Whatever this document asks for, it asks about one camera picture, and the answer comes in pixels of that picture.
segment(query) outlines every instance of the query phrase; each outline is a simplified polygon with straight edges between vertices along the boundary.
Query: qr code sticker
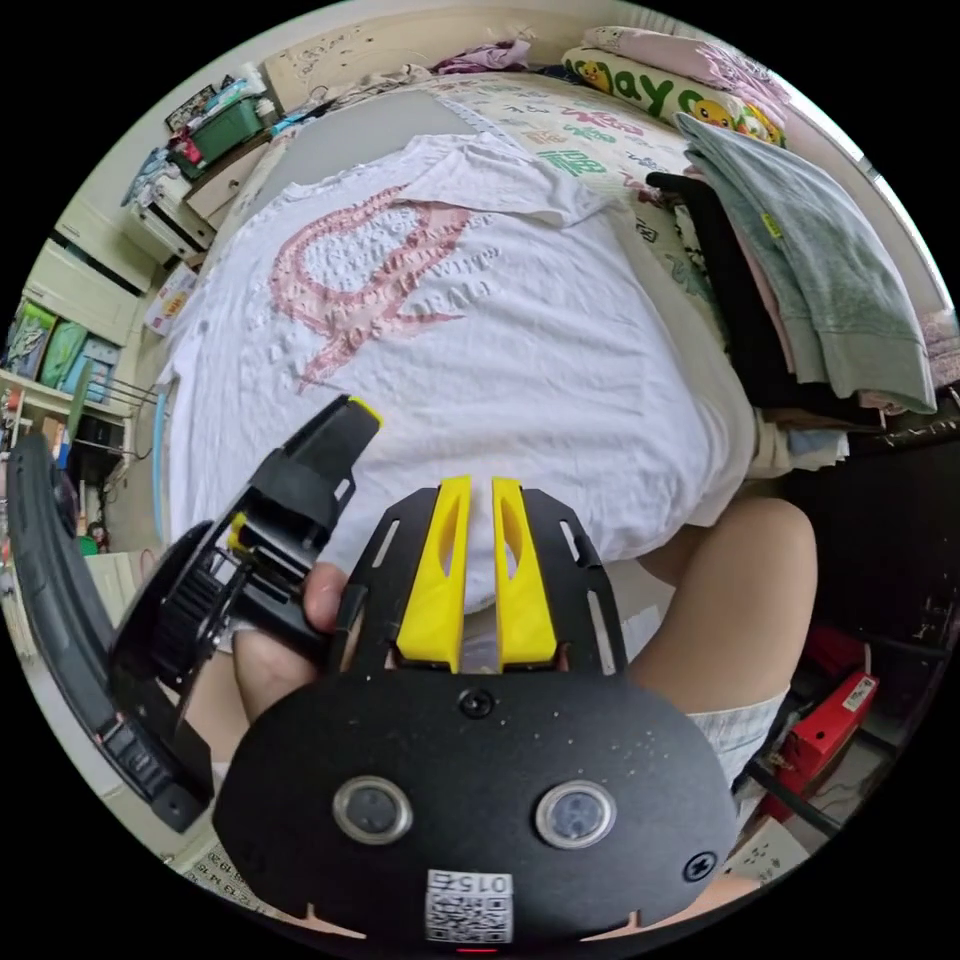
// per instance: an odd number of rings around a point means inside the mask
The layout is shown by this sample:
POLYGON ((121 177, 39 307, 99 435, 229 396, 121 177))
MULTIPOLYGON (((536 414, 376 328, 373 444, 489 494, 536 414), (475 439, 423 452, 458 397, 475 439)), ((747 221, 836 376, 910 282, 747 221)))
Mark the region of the qr code sticker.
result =
POLYGON ((435 943, 510 943, 513 883, 508 874, 431 870, 427 939, 435 943))

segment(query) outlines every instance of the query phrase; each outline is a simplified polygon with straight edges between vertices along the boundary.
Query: gray sweatshirt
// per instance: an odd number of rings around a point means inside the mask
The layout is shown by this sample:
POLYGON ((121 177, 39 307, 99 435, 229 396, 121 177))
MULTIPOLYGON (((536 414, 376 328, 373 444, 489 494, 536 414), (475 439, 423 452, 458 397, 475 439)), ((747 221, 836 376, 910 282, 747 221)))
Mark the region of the gray sweatshirt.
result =
POLYGON ((687 157, 746 236, 777 296, 801 383, 838 397, 877 391, 936 409, 927 351, 906 288, 876 231, 819 167, 781 147, 685 114, 687 157))

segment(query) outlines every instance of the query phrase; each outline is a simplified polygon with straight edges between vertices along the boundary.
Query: yellow duck print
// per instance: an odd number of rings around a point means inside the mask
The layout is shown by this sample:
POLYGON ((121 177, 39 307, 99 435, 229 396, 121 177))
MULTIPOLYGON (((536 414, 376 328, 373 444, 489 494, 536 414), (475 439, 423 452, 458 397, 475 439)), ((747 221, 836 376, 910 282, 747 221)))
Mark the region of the yellow duck print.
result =
POLYGON ((709 123, 713 127, 723 127, 725 130, 737 129, 727 109, 713 100, 698 100, 691 112, 698 120, 709 123))
MULTIPOLYGON (((761 124, 764 130, 764 133, 766 134, 766 136, 761 136, 760 139, 766 139, 768 143, 772 143, 775 146, 782 147, 783 131, 781 131, 759 107, 755 107, 752 103, 748 103, 746 104, 746 108, 747 108, 747 113, 749 113, 752 117, 755 117, 757 119, 757 121, 761 124)), ((743 124, 742 126, 744 126, 744 129, 741 131, 742 133, 753 134, 753 131, 747 129, 745 124, 743 124)))
POLYGON ((606 73, 600 69, 600 67, 593 61, 588 60, 580 68, 580 76, 583 77, 591 87, 596 87, 597 90, 602 91, 603 93, 610 93, 610 83, 607 80, 606 73))

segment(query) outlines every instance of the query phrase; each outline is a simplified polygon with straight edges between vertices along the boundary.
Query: storage bin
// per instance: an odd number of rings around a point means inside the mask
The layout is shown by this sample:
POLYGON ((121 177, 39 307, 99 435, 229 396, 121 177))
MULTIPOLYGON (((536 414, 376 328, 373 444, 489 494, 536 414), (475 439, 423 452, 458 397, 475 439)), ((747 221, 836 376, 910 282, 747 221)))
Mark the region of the storage bin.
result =
POLYGON ((262 129, 263 123, 257 116, 257 98, 244 97, 194 131, 192 139, 203 154, 205 166, 209 166, 238 143, 249 140, 262 129))

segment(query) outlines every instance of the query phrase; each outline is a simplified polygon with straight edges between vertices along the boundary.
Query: white shorts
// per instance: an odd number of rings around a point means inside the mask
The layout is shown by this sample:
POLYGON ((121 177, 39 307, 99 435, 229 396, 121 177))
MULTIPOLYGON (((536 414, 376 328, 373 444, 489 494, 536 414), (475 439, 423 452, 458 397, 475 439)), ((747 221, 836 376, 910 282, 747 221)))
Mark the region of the white shorts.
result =
POLYGON ((784 690, 779 696, 751 707, 690 714, 690 719, 716 751, 731 786, 763 746, 786 695, 784 690))

